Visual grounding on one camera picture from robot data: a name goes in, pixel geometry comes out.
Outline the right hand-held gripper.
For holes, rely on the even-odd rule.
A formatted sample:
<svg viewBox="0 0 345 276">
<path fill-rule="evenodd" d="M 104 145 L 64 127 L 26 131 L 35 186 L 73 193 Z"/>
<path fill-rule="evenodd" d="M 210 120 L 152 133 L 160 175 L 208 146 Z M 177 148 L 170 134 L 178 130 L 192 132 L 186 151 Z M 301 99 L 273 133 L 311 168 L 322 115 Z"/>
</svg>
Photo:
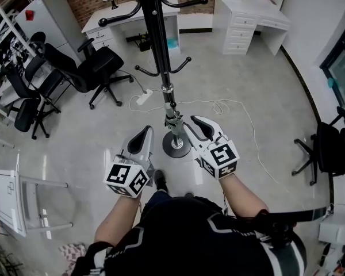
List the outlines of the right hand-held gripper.
<svg viewBox="0 0 345 276">
<path fill-rule="evenodd" d="M 201 138 L 188 123 L 183 123 L 191 145 L 197 150 L 200 166 L 215 180 L 233 174 L 240 159 L 233 141 L 228 140 L 221 126 L 213 120 L 202 116 L 190 118 L 204 135 Z"/>
</svg>

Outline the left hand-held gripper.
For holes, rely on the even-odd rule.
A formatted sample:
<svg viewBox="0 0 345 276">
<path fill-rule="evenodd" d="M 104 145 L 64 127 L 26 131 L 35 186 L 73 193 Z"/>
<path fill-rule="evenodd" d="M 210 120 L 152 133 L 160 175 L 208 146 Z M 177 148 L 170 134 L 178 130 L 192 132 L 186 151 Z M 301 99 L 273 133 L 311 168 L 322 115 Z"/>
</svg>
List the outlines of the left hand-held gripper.
<svg viewBox="0 0 345 276">
<path fill-rule="evenodd" d="M 152 187 L 154 167 L 150 156 L 154 151 L 154 129 L 146 125 L 127 144 L 132 157 L 105 155 L 103 183 L 121 196 L 137 198 L 146 186 Z"/>
</svg>

